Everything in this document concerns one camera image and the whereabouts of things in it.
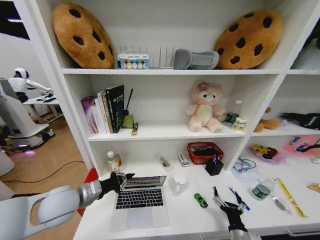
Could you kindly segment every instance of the yellow ruler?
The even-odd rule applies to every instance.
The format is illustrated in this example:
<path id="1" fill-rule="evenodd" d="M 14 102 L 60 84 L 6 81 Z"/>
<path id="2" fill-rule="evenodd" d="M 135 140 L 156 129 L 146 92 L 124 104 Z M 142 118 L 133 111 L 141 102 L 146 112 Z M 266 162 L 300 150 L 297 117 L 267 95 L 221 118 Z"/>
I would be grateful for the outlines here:
<path id="1" fill-rule="evenodd" d="M 302 217 L 302 218 L 309 218 L 308 216 L 306 216 L 304 214 L 304 212 L 301 210 L 300 206 L 297 204 L 297 202 L 295 201 L 294 197 L 291 195 L 291 193 L 289 192 L 289 190 L 287 189 L 286 185 L 284 184 L 284 182 L 280 179 L 280 178 L 276 178 L 277 182 L 279 183 L 282 191 L 284 192 L 284 194 L 286 195 L 286 197 L 289 199 L 289 201 L 291 202 L 291 205 L 294 207 L 296 213 Z"/>

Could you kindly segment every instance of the white table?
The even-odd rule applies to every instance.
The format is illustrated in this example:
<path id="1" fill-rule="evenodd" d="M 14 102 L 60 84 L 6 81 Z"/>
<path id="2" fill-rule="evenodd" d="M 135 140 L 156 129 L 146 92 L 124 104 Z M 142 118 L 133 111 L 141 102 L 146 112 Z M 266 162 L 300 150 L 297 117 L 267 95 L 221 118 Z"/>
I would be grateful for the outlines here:
<path id="1" fill-rule="evenodd" d="M 35 117 L 38 119 L 39 123 L 42 123 L 42 118 L 40 117 L 37 109 L 35 108 L 35 104 L 47 105 L 51 109 L 51 111 L 52 111 L 52 113 L 54 115 L 53 119 L 51 119 L 50 121 L 46 122 L 47 124 L 49 124 L 49 123 L 53 122 L 54 120 L 56 120 L 56 119 L 58 119 L 58 118 L 63 116 L 63 114 L 57 113 L 56 108 L 54 106 L 54 105 L 59 105 L 57 99 L 54 99 L 54 100 L 52 100 L 50 102 L 44 102 L 45 100 L 48 100 L 48 99 L 51 99 L 51 98 L 56 98 L 56 95 L 53 95 L 52 97 L 46 97 L 46 98 L 45 98 L 45 96 L 39 96 L 39 97 L 30 98 L 30 99 L 28 99 L 27 101 L 25 101 L 22 104 L 30 105 L 31 110 L 32 110 L 33 114 L 35 115 Z"/>
<path id="2" fill-rule="evenodd" d="M 209 176 L 204 165 L 193 165 L 182 168 L 176 153 L 163 154 L 175 167 L 167 174 L 153 156 L 121 155 L 120 170 L 125 173 L 136 173 L 137 177 L 167 175 L 164 183 L 164 197 L 169 215 L 169 226 L 146 229 L 110 231 L 111 215 L 116 193 L 109 192 L 102 199 L 86 208 L 79 223 L 74 240 L 110 240 L 110 239 L 170 239 L 170 240 L 211 240 L 228 239 L 228 219 L 226 214 L 213 202 L 213 186 L 217 187 L 223 201 L 236 203 L 235 196 L 228 189 L 233 187 L 251 208 L 245 210 L 241 219 L 248 230 L 259 235 L 286 234 L 320 230 L 320 193 L 306 188 L 306 185 L 319 182 L 320 165 L 313 164 L 307 157 L 287 154 L 287 163 L 269 165 L 255 158 L 260 171 L 270 177 L 283 180 L 296 202 L 309 218 L 298 216 L 277 185 L 276 194 L 289 207 L 293 215 L 278 209 L 271 197 L 258 201 L 251 196 L 255 182 L 241 183 L 232 172 L 224 170 L 217 176 Z M 188 180 L 188 188 L 181 196 L 174 196 L 170 187 L 174 173 L 183 173 Z M 199 193 L 207 201 L 208 207 L 203 209 L 194 199 Z"/>

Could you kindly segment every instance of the book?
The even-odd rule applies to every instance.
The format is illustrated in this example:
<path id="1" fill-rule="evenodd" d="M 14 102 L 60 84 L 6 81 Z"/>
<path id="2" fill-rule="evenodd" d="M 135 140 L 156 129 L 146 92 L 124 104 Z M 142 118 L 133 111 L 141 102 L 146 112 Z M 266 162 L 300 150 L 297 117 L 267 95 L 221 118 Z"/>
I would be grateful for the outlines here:
<path id="1" fill-rule="evenodd" d="M 124 85 L 114 85 L 105 89 L 113 133 L 118 133 L 124 122 Z"/>
<path id="2" fill-rule="evenodd" d="M 86 117 L 86 120 L 88 122 L 90 131 L 92 134 L 97 134 L 98 133 L 98 128 L 97 128 L 97 124 L 91 109 L 91 106 L 94 104 L 95 102 L 95 97 L 94 96 L 87 96 L 84 99 L 81 100 L 81 104 L 84 110 L 84 114 Z"/>
<path id="3" fill-rule="evenodd" d="M 100 134 L 106 134 L 108 132 L 107 132 L 107 129 L 106 129 L 105 120 L 104 120 L 104 116 L 103 116 L 102 111 L 101 111 L 101 107 L 100 107 L 100 104 L 99 104 L 98 97 L 96 97 L 94 99 L 94 103 L 95 103 L 95 106 L 96 106 L 97 116 L 98 116 L 99 121 L 100 121 L 101 131 L 99 130 L 99 126 L 97 126 L 98 127 L 98 131 L 99 131 Z"/>
<path id="4" fill-rule="evenodd" d="M 96 128 L 98 129 L 99 134 L 106 134 L 107 132 L 106 132 L 105 124 L 103 123 L 102 115 L 98 113 L 98 108 L 100 110 L 100 107 L 98 107 L 96 104 L 91 106 Z"/>
<path id="5" fill-rule="evenodd" d="M 104 107 L 105 116 L 106 116 L 106 120 L 107 120 L 107 123 L 108 123 L 109 131 L 110 131 L 111 134 L 113 134 L 114 133 L 114 128 L 113 128 L 112 119 L 111 119 L 111 116 L 110 116 L 110 109 L 108 107 L 106 91 L 101 93 L 101 97 L 102 97 L 103 107 Z"/>
<path id="6" fill-rule="evenodd" d="M 98 93 L 97 93 L 97 98 L 98 98 L 100 110 L 101 110 L 101 113 L 102 113 L 102 119 L 103 119 L 103 123 L 104 123 L 105 130 L 106 130 L 106 133 L 109 134 L 109 133 L 111 133 L 111 132 L 110 132 L 109 123 L 108 123 L 108 120 L 107 120 L 107 115 L 106 115 L 106 110 L 105 110 L 104 101 L 103 101 L 103 99 L 102 99 L 102 94 L 105 94 L 105 93 L 106 93 L 105 90 L 98 92 Z"/>

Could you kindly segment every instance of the black book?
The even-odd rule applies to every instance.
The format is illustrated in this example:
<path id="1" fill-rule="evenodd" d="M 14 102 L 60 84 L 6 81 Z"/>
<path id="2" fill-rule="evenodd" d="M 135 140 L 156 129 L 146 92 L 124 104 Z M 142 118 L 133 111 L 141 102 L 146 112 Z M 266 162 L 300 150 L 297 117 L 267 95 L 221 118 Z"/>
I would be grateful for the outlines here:
<path id="1" fill-rule="evenodd" d="M 113 133 L 118 133 L 122 126 L 122 123 L 124 122 L 124 91 L 124 85 L 114 85 L 105 89 L 105 96 L 111 118 Z"/>

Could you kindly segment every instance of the marker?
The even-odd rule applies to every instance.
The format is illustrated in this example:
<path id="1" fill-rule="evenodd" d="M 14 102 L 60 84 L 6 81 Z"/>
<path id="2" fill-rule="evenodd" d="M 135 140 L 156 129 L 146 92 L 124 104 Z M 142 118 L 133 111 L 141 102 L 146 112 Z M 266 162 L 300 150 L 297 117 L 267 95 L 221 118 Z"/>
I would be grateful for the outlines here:
<path id="1" fill-rule="evenodd" d="M 236 191 L 235 191 L 232 187 L 230 187 L 230 186 L 229 186 L 229 189 L 230 189 L 230 191 L 233 193 L 233 195 L 236 196 Z M 242 201 L 242 203 L 245 205 L 245 209 L 247 209 L 248 211 L 250 211 L 250 207 L 249 207 L 244 201 Z"/>

